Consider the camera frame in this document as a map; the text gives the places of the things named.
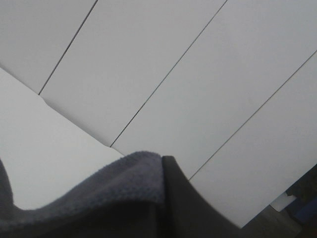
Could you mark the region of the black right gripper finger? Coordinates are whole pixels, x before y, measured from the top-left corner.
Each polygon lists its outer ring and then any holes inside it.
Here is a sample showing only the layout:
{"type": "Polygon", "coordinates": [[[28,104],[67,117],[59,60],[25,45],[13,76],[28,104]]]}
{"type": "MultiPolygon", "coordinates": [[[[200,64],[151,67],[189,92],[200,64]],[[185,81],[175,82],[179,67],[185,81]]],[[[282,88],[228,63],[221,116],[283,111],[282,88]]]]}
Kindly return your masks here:
{"type": "Polygon", "coordinates": [[[240,238],[240,229],[210,206],[183,174],[176,159],[162,158],[167,238],[240,238]]]}

